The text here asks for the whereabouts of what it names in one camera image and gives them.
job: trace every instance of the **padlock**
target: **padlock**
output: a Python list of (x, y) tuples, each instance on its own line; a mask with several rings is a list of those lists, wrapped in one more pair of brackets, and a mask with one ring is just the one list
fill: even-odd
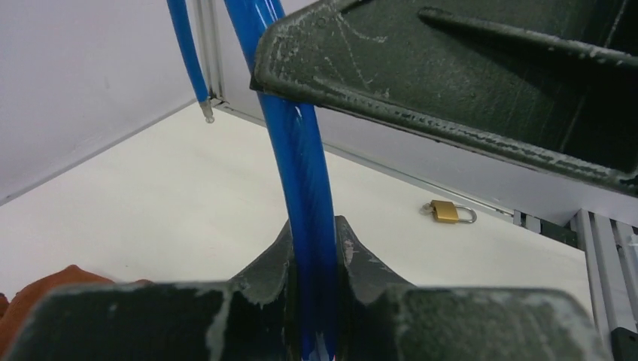
[[(469, 212), (469, 219), (460, 218), (457, 209)], [(476, 222), (476, 212), (470, 207), (456, 205), (450, 201), (433, 200), (423, 206), (422, 210), (426, 214), (433, 214), (434, 220), (441, 223), (474, 223)]]

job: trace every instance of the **dark green plastic part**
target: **dark green plastic part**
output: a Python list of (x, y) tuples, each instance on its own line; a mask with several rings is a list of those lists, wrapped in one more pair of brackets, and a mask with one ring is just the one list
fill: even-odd
[[(566, 293), (419, 288), (370, 252), (344, 217), (335, 223), (340, 361), (610, 360), (585, 309)], [(54, 290), (5, 359), (298, 361), (292, 246), (286, 224), (226, 282)]]
[(566, 61), (550, 47), (529, 47), (529, 39), (514, 46), (428, 23), (422, 11), (613, 48), (634, 61), (636, 7), (620, 0), (323, 0), (268, 29), (253, 86), (635, 196), (636, 72), (615, 73), (607, 64), (596, 73), (599, 62), (577, 63), (592, 51), (566, 46), (562, 55), (573, 58)]

